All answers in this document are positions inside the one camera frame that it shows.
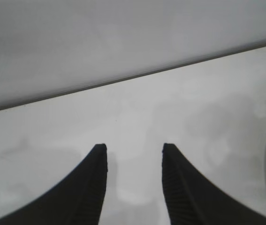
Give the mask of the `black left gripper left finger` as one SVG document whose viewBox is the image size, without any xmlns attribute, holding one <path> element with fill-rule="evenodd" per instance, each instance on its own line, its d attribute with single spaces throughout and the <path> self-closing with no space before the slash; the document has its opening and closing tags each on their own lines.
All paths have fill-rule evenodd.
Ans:
<svg viewBox="0 0 266 225">
<path fill-rule="evenodd" d="M 107 182 L 107 147 L 96 144 L 63 180 L 0 218 L 0 225 L 97 225 Z"/>
</svg>

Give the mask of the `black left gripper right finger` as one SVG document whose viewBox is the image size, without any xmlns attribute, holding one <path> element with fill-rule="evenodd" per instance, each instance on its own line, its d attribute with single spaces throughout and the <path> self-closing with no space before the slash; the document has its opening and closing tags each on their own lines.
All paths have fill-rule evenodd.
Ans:
<svg viewBox="0 0 266 225">
<path fill-rule="evenodd" d="M 266 225 L 266 217 L 211 183 L 179 151 L 165 143 L 163 194 L 173 225 Z"/>
</svg>

